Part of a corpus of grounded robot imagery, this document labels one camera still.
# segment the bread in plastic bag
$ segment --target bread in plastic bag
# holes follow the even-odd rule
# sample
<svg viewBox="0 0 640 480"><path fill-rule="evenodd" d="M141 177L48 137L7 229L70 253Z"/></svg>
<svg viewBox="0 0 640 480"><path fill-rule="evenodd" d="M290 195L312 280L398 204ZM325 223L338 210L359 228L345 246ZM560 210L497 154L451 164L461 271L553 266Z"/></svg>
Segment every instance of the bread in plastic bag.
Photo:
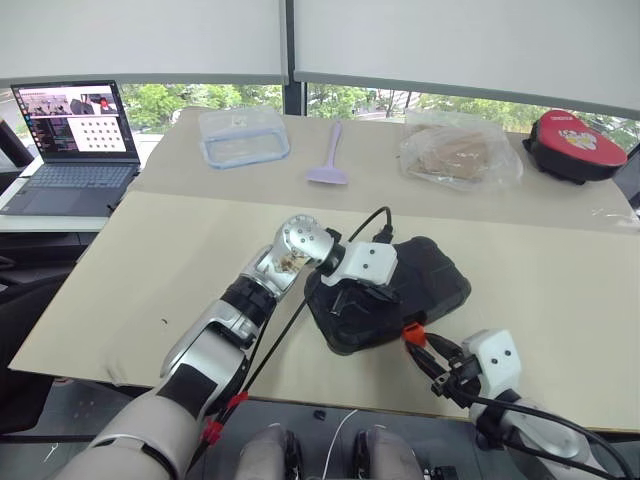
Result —
<svg viewBox="0 0 640 480"><path fill-rule="evenodd" d="M407 111L400 166L406 175L465 191L510 187L523 171L499 125L465 113L413 110Z"/></svg>

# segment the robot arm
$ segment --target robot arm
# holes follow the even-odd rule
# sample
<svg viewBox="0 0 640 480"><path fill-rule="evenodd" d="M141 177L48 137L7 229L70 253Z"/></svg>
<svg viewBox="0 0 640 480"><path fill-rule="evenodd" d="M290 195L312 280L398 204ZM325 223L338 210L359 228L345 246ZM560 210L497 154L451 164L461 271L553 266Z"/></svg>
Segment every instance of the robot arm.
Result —
<svg viewBox="0 0 640 480"><path fill-rule="evenodd" d="M463 341L462 347L439 335L428 334L431 346L448 360L446 370L421 347L408 343L407 349L416 364L433 381L431 390L451 398L462 408L493 446L507 445L518 469L529 479L568 480L597 478L577 468L532 456L509 448L522 446L592 467L605 473L593 457L584 435L553 421L520 412L485 405L477 400L489 399L540 412L545 410L517 393L521 372L520 358L511 334L506 330L482 330Z"/></svg>
<svg viewBox="0 0 640 480"><path fill-rule="evenodd" d="M305 265L322 281L353 278L385 285L397 259L391 245L340 245L313 217L285 222L273 244L247 265L171 349L161 382L129 403L56 477L63 480L184 478L206 416L224 408L244 382L248 350Z"/></svg>

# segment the red lunch box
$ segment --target red lunch box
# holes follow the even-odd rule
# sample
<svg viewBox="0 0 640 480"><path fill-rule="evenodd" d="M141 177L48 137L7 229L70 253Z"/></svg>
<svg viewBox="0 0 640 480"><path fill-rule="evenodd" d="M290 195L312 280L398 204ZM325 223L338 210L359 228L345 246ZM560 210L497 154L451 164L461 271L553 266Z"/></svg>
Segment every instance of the red lunch box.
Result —
<svg viewBox="0 0 640 480"><path fill-rule="evenodd" d="M564 110L542 115L522 144L541 171L580 185L611 178L627 162L624 150Z"/></svg>

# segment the green foliage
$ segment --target green foliage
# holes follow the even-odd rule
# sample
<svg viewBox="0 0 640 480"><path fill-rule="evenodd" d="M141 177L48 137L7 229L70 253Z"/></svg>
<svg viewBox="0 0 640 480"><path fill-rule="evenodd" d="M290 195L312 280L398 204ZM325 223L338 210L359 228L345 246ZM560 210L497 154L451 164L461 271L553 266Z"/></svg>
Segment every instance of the green foliage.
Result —
<svg viewBox="0 0 640 480"><path fill-rule="evenodd" d="M339 85L307 85L309 116L323 118L355 118L358 108L371 106L386 111L387 117L400 113L394 98L400 92L381 91ZM270 105L282 111L282 87L279 85L201 85L145 84L122 85L122 99L127 117L134 130L164 133L171 126L174 112L196 105L213 109ZM486 100L483 98L450 97L420 94L418 107L444 112L464 112L479 115L502 125L507 131L527 133L531 124L549 107L522 103ZM630 150L640 141L640 122L595 113L572 112L591 128L606 135L620 147ZM26 136L26 127L19 134Z"/></svg>
<svg viewBox="0 0 640 480"><path fill-rule="evenodd" d="M531 125L551 107L502 102L482 98L449 97L423 93L418 105L443 112L464 112L479 115L502 125L509 132L531 131ZM629 151L640 141L640 122L596 113L571 111L589 127L602 133L622 149Z"/></svg>
<svg viewBox="0 0 640 480"><path fill-rule="evenodd" d="M24 122L20 122L20 124L15 128L14 133L18 138L31 138L31 134L29 133L29 129L27 128L27 124Z"/></svg>
<svg viewBox="0 0 640 480"><path fill-rule="evenodd" d="M220 110L271 105L282 111L277 85L125 84L121 90L132 129L146 133L165 133L174 113L188 106Z"/></svg>
<svg viewBox="0 0 640 480"><path fill-rule="evenodd" d="M173 112L187 104L178 94L179 90L176 86L160 84L123 85L122 101L131 127L164 133L171 124Z"/></svg>
<svg viewBox="0 0 640 480"><path fill-rule="evenodd" d="M548 110L546 107L537 105L429 93L420 95L418 105L427 110L479 115L486 120L502 125L502 128L507 131L523 133L531 131L531 124Z"/></svg>
<svg viewBox="0 0 640 480"><path fill-rule="evenodd" d="M282 87L280 85L234 85L240 94L240 104L245 107L270 105L282 112Z"/></svg>
<svg viewBox="0 0 640 480"><path fill-rule="evenodd" d="M309 83L307 97L310 117L354 118L356 109L368 103L370 94L366 88Z"/></svg>

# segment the clear food container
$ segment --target clear food container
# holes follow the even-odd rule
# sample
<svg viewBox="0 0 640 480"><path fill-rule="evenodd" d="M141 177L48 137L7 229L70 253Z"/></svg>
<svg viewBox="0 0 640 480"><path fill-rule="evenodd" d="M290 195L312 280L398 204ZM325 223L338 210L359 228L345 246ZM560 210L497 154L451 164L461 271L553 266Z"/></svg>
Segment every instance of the clear food container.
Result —
<svg viewBox="0 0 640 480"><path fill-rule="evenodd" d="M269 162L289 154L282 117L272 107L207 112L199 122L202 153L213 168Z"/></svg>

